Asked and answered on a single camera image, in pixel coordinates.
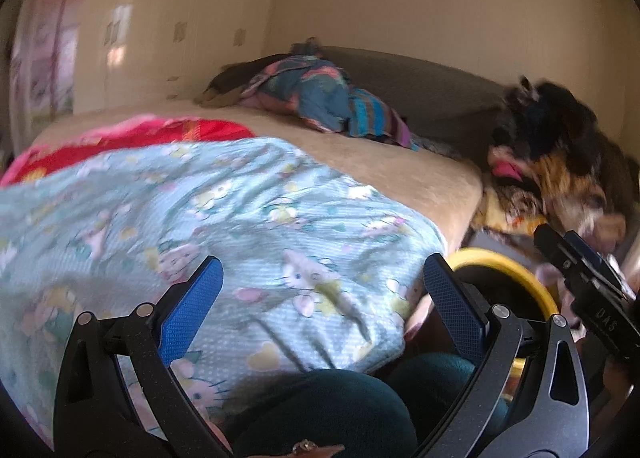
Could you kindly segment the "operator hand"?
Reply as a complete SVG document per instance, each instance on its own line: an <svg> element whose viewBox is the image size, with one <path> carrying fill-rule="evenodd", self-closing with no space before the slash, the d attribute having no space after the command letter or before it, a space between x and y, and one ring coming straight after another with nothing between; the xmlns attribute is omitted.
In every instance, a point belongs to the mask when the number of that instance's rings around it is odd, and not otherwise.
<svg viewBox="0 0 640 458"><path fill-rule="evenodd" d="M205 421L206 426L208 426L209 431L215 435L215 438L218 443L222 445L224 451L228 454L231 452L231 446L222 433L222 431L211 423L209 420ZM339 454L345 449L343 445L332 445L332 446L318 446L314 444L312 441L303 440L301 442L296 443L292 450L285 455L282 456L266 456L266 455L255 455L252 458L330 458Z"/></svg>

